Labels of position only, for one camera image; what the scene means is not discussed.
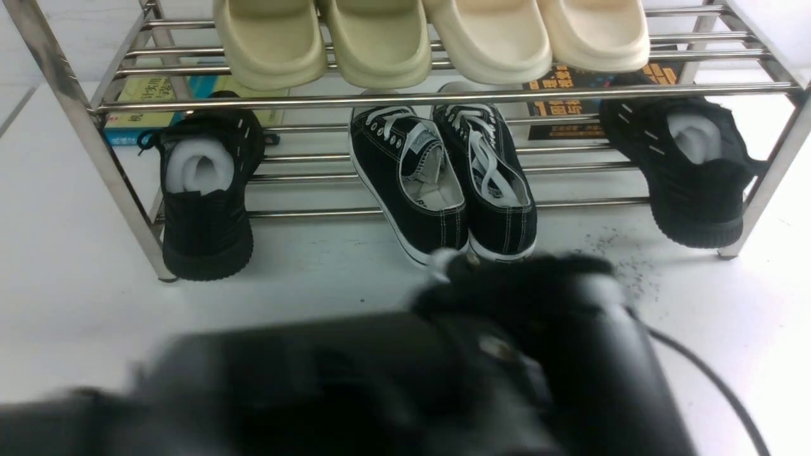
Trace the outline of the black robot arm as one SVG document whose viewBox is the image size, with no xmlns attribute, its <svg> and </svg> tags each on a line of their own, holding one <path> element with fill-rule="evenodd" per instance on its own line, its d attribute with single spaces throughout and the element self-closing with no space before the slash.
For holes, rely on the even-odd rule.
<svg viewBox="0 0 811 456">
<path fill-rule="evenodd" d="M 187 334 L 123 395 L 4 404 L 2 454 L 697 454 L 610 263 L 440 259 L 406 310 Z"/>
</svg>

